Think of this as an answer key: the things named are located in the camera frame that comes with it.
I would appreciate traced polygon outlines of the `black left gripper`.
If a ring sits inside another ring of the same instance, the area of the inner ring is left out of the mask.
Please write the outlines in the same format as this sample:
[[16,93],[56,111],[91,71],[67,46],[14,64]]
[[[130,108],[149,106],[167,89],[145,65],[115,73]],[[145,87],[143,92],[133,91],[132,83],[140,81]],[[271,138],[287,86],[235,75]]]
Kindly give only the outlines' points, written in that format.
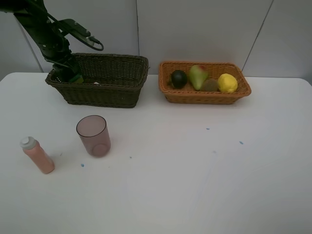
[[40,38],[40,51],[60,82],[66,82],[76,74],[81,74],[79,65],[69,48],[69,41],[62,35],[43,34]]

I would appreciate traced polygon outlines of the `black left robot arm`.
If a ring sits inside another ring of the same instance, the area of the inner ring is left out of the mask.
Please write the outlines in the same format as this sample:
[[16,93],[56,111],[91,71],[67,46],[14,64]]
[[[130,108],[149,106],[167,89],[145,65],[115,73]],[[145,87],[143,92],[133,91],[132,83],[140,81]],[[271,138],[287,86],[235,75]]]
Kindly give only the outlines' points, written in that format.
[[0,10],[13,13],[41,51],[61,82],[82,83],[78,63],[69,49],[69,41],[56,23],[48,18],[42,0],[2,0]]

